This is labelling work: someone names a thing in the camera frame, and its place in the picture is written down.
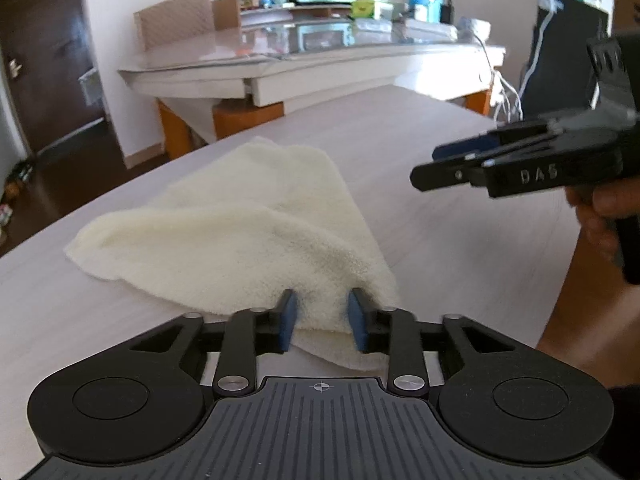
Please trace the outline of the person's right hand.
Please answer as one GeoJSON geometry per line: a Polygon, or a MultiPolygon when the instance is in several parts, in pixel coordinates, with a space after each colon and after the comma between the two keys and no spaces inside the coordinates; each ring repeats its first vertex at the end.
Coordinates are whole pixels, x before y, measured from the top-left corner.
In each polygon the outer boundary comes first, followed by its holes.
{"type": "Polygon", "coordinates": [[[579,188],[565,189],[568,203],[575,209],[578,223],[586,233],[587,240],[608,260],[613,261],[620,241],[608,224],[615,219],[638,216],[640,211],[640,181],[625,179],[593,189],[589,200],[579,188]]]}

